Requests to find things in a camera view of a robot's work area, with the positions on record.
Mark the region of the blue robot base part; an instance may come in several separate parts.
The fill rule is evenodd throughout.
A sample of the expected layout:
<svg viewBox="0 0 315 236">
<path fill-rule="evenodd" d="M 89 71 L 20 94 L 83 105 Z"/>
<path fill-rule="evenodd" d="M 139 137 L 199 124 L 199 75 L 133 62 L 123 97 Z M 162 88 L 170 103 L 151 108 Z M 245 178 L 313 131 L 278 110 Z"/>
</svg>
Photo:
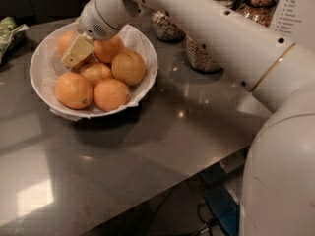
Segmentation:
<svg viewBox="0 0 315 236">
<path fill-rule="evenodd" d="M 224 185 L 205 194 L 207 206 L 225 236 L 239 236 L 239 204 Z"/>
</svg>

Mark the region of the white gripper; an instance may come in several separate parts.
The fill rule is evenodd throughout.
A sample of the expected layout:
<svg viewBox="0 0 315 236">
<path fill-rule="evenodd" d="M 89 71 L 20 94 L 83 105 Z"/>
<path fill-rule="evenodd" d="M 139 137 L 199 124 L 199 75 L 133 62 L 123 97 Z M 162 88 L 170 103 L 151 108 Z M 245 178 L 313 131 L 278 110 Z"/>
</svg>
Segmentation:
<svg viewBox="0 0 315 236">
<path fill-rule="evenodd" d="M 76 34 L 62 55 L 61 62 L 67 67 L 82 65 L 93 54 L 91 39 L 108 40 L 126 25 L 126 10 L 122 0 L 91 0 L 83 9 L 79 24 L 85 34 Z"/>
</svg>

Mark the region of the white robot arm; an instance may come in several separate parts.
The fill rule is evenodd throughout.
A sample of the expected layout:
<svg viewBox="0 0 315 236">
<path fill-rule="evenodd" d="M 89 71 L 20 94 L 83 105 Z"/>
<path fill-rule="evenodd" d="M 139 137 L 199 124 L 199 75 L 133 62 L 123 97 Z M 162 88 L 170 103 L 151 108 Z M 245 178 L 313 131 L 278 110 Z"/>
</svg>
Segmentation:
<svg viewBox="0 0 315 236">
<path fill-rule="evenodd" d="M 213 0 L 91 0 L 78 22 L 110 39 L 152 10 L 273 113 L 245 163 L 240 236 L 315 236 L 315 54 Z"/>
</svg>

